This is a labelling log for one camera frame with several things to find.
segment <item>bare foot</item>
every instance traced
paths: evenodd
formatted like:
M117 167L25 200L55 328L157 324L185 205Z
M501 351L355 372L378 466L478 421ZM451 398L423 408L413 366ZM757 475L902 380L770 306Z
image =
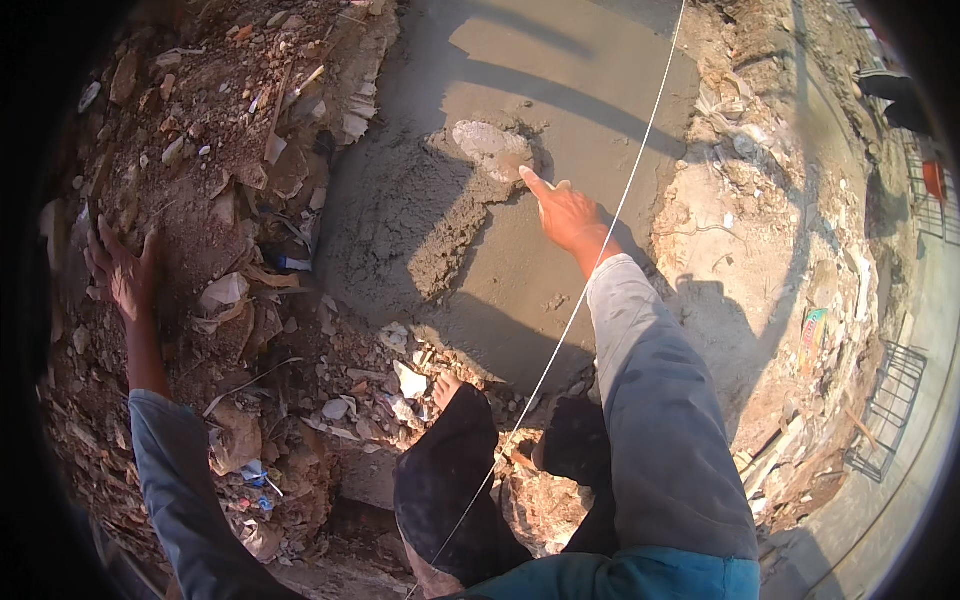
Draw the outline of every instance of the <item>bare foot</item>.
M437 377L437 382L433 384L433 401L437 403L440 410L446 409L446 405L450 403L453 395L457 393L457 390L459 390L463 384L464 382L457 379L453 371L440 373L440 376Z

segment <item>leg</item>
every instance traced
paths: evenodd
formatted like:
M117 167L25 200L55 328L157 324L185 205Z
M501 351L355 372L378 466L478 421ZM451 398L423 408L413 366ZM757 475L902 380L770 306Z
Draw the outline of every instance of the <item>leg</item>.
M490 404L473 386L445 373L437 400L444 412L403 453L394 471L396 523L428 598L469 588L531 560L493 504L492 479L444 547L493 466L497 434Z
M550 424L534 450L537 468L566 477L593 491L593 507L564 552L612 557L620 549L613 519L610 437L603 408L583 398L561 397Z

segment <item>grey sleeve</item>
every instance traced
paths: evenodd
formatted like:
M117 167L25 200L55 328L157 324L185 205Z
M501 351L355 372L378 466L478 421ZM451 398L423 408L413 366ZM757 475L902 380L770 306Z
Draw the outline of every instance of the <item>grey sleeve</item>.
M756 560L713 380L630 256L588 282L621 548Z
M230 531L210 476L204 423L147 390L131 391L130 414L143 499L183 597L302 598Z

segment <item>hand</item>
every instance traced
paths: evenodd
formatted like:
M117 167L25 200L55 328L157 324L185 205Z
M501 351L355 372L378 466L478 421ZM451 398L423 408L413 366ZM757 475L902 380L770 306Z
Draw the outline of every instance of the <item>hand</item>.
M159 232L152 229L147 234L143 255L137 258L117 241L107 223L107 217L100 215L97 225L107 249L104 250L97 241L93 229L87 232L84 258L86 268L96 282L95 287L86 288L87 295L94 300L116 302L127 325L144 318L150 319L154 301L154 263Z
M532 169L521 166L519 172L539 201L543 232L554 244L573 254L587 278L594 265L623 252L613 238L604 248L610 230L600 221L597 203L573 189L569 181L553 187Z

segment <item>wet cement surface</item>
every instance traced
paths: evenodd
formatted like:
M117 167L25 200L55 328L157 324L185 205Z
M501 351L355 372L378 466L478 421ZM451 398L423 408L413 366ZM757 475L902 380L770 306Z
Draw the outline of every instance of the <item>wet cement surface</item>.
M533 140L542 176L573 181L613 214L679 9L634 4L411 2L377 81L384 125L349 150L330 188L317 267L331 293L374 325L420 325L432 341L532 391L582 276L543 236L536 200L490 185L444 138L463 119L506 123ZM684 153L696 84L696 65L678 48L616 229L627 252L648 247L658 174ZM546 390L592 353L584 308Z

